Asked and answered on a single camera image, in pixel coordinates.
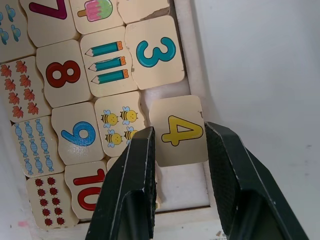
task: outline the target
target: ice cream bar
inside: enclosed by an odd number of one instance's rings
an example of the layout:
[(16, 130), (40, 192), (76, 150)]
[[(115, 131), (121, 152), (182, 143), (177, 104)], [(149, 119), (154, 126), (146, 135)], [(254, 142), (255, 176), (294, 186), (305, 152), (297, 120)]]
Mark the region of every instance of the ice cream bar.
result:
[(84, 7), (85, 10), (78, 11), (78, 17), (86, 16), (89, 22), (106, 19), (113, 11), (113, 5), (110, 0), (87, 1)]

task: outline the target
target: number puzzle tile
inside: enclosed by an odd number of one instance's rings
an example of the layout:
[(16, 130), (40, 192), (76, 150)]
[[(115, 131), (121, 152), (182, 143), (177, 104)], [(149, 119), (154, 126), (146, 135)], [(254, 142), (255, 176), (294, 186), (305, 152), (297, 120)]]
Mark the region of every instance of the number puzzle tile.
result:
[(197, 96), (156, 100), (149, 117), (155, 130), (155, 158), (160, 167), (208, 160), (205, 124)]
[(59, 139), (58, 152), (66, 165), (104, 158), (93, 103), (54, 108), (51, 122)]
[(40, 229), (73, 227), (79, 222), (71, 208), (70, 190), (63, 173), (29, 178), (26, 189)]
[(177, 30), (171, 16), (127, 25), (125, 44), (132, 55), (132, 76), (139, 89), (172, 84), (184, 79)]
[(45, 100), (44, 82), (36, 67), (36, 58), (30, 56), (6, 64), (0, 64), (2, 99), (14, 122), (48, 116), (51, 107)]
[(105, 97), (138, 89), (132, 57), (125, 45), (124, 26), (95, 32), (81, 40), (85, 70), (92, 94)]
[(38, 48), (36, 64), (44, 78), (45, 98), (53, 108), (92, 98), (80, 45), (76, 40)]
[(58, 154), (58, 138), (51, 126), (50, 116), (15, 123), (12, 125), (12, 136), (27, 177), (57, 174), (65, 170)]
[(79, 219), (92, 218), (106, 174), (105, 160), (65, 167), (64, 177), (71, 191), (72, 209)]
[(170, 13), (168, 0), (118, 0), (118, 12), (126, 24), (154, 19)]
[(68, 0), (20, 0), (28, 34), (38, 48), (78, 38)]
[(134, 134), (146, 127), (138, 91), (99, 98), (95, 104), (104, 152), (119, 157)]
[(0, 2), (0, 63), (36, 53), (27, 34), (27, 20), (19, 0)]
[(122, 26), (117, 0), (70, 0), (75, 27), (81, 34), (90, 34)]

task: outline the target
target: red leaf illustration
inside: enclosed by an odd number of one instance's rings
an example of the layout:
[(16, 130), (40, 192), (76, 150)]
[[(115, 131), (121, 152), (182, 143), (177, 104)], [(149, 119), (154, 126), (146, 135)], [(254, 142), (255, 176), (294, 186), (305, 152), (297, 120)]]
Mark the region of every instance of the red leaf illustration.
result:
[(27, 88), (27, 89), (25, 89), (24, 90), (24, 100), (29, 100), (29, 102), (31, 101), (31, 100), (35, 100), (35, 95), (32, 93), (33, 92), (33, 90), (30, 90), (29, 88)]
[(20, 82), (20, 86), (24, 86), (25, 88), (31, 86), (31, 80), (29, 80), (29, 76), (21, 75)]
[(10, 100), (9, 103), (13, 104), (13, 105), (19, 104), (19, 102), (20, 102), (20, 99), (18, 97), (18, 93), (15, 94), (14, 92), (10, 92), (8, 99)]
[(22, 109), (22, 107), (19, 108), (18, 106), (14, 106), (13, 110), (12, 110), (13, 116), (17, 117), (18, 119), (20, 117), (23, 118), (24, 117), (24, 112), (21, 109)]
[(7, 77), (11, 77), (11, 70), (10, 70), (10, 66), (7, 66), (7, 65), (1, 65), (1, 76), (5, 76), (6, 78)]
[(27, 66), (25, 65), (26, 62), (22, 62), (21, 60), (16, 61), (16, 71), (20, 72), (21, 74), (26, 73), (27, 72)]
[(15, 80), (10, 80), (10, 78), (7, 78), (6, 80), (5, 80), (5, 90), (9, 90), (10, 92), (13, 90), (13, 91), (15, 91), (16, 90), (16, 85), (14, 84), (14, 81)]
[(39, 112), (39, 108), (37, 108), (37, 104), (34, 104), (33, 102), (28, 103), (28, 109), (29, 109), (28, 113), (32, 115), (38, 114)]

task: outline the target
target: blue number 3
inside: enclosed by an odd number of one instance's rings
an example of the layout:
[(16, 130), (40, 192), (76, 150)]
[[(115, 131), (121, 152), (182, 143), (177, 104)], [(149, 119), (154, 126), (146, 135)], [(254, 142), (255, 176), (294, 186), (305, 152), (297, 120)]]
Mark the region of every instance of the blue number 3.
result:
[[(82, 138), (79, 134), (81, 130), (87, 131), (88, 136), (85, 138)], [(61, 136), (64, 139), (82, 147), (90, 146), (96, 139), (96, 131), (94, 127), (86, 121), (80, 121), (76, 125), (74, 125), (72, 134), (70, 134), (65, 130), (61, 131)]]
[(155, 47), (153, 49), (153, 55), (150, 58), (145, 57), (145, 50), (149, 45), (148, 42), (142, 41), (138, 44), (136, 48), (136, 58), (142, 66), (152, 68), (159, 62), (159, 60), (168, 62), (174, 58), (177, 51), (175, 43), (168, 37), (163, 37), (161, 39), (161, 43), (168, 48), (168, 51), (163, 53), (160, 48)]

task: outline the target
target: bee illustration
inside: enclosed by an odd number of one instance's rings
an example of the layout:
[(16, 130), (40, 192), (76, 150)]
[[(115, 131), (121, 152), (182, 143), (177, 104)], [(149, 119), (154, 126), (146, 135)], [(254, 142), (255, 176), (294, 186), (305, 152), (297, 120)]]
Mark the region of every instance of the bee illustration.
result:
[(124, 132), (124, 137), (126, 138), (126, 144), (129, 144), (131, 139), (134, 137), (134, 135), (138, 132), (137, 130), (134, 130), (134, 127), (126, 127), (127, 131)]
[(115, 133), (115, 130), (108, 130), (105, 140), (108, 142), (108, 148), (114, 148), (115, 145), (121, 144), (122, 137), (119, 133)]
[(130, 107), (124, 106), (122, 109), (123, 111), (121, 112), (120, 116), (123, 119), (123, 125), (129, 125), (129, 123), (134, 123), (138, 119), (138, 113), (136, 113), (133, 110), (130, 110)]
[(114, 113), (111, 113), (110, 110), (104, 110), (103, 113), (104, 115), (101, 115), (101, 120), (104, 122), (104, 128), (109, 129), (111, 126), (114, 126), (119, 122), (118, 117)]

